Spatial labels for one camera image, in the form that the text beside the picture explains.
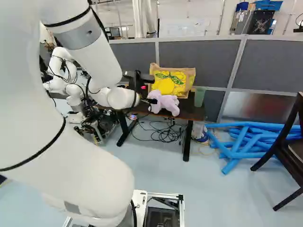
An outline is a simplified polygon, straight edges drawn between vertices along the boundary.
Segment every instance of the wooden table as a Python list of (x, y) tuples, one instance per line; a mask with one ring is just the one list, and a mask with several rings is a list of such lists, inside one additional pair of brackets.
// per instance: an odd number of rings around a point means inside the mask
[[(194, 106), (194, 98), (195, 93), (189, 92), (188, 98), (180, 98), (179, 99), (179, 109), (180, 114), (175, 119), (184, 119), (188, 120), (188, 124), (185, 130), (185, 137), (183, 142), (183, 161), (188, 162), (189, 161), (189, 153), (190, 153), (190, 140), (191, 140), (191, 131), (193, 129), (193, 123), (194, 121), (204, 121), (205, 120), (205, 108), (202, 107), (195, 107)], [(103, 107), (98, 106), (100, 109), (111, 109), (109, 107)], [(139, 105), (134, 107), (130, 113), (134, 114), (148, 114), (148, 107), (149, 104), (140, 102)], [(137, 124), (137, 120), (133, 120), (130, 125), (127, 125), (126, 119), (125, 119), (125, 113), (128, 112), (129, 109), (117, 111), (117, 116), (120, 121), (120, 125), (122, 128), (123, 134), (121, 135), (120, 139), (117, 142), (117, 146), (120, 147), (123, 145), (124, 141), (127, 139), (129, 133), (134, 128), (134, 126)], [(171, 112), (162, 109), (158, 114), (150, 113), (150, 115), (155, 116), (163, 116), (163, 117), (173, 117), (171, 115)]]

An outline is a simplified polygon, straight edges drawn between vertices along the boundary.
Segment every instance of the plush toy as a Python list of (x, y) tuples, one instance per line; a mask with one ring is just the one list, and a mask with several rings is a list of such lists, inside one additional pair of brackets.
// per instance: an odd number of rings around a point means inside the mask
[(151, 104), (151, 107), (148, 108), (148, 110), (154, 114), (159, 113), (162, 108), (170, 111), (174, 117), (178, 116), (180, 113), (180, 109), (178, 107), (179, 100), (177, 96), (163, 96), (159, 90), (153, 90), (148, 94), (147, 98), (155, 98), (158, 100), (157, 104)]

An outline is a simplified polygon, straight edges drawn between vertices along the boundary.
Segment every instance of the black table leg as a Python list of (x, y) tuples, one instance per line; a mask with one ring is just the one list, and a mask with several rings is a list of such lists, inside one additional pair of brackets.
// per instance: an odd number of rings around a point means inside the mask
[(183, 146), (183, 161), (189, 161), (189, 152), (190, 152), (190, 140), (191, 140), (191, 131), (193, 129), (194, 122), (188, 120), (188, 124), (185, 130), (184, 146)]
[(126, 140), (127, 136), (129, 135), (129, 133), (131, 132), (133, 127), (137, 124), (138, 120), (132, 121), (132, 123), (129, 126), (127, 126), (125, 115), (122, 111), (117, 111), (117, 117), (118, 117), (118, 120), (121, 125), (121, 129), (123, 132), (122, 136), (120, 137), (120, 139), (117, 142), (117, 146), (120, 147)]

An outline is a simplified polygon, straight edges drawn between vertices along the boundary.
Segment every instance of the plastic cup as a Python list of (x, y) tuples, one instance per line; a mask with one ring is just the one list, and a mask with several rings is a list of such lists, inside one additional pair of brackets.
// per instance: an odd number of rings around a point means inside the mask
[(205, 89), (202, 87), (197, 87), (196, 91), (195, 91), (195, 102), (194, 102), (194, 106), (195, 107), (201, 107), (202, 103), (203, 103), (203, 99), (204, 99), (204, 95), (205, 95)]

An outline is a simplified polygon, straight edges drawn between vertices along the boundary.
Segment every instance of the gray partition panel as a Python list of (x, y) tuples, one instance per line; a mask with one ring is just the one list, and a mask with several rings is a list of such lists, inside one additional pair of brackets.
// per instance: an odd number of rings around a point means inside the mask
[(160, 42), (160, 66), (196, 68), (194, 85), (227, 87), (240, 40)]
[(302, 91), (302, 60), (303, 42), (247, 40), (233, 87)]
[(285, 123), (294, 101), (295, 96), (231, 92), (228, 95), (223, 119)]
[(206, 120), (216, 122), (224, 98), (224, 91), (207, 90), (204, 97)]
[(156, 62), (155, 43), (111, 44), (122, 70), (150, 72), (150, 64)]

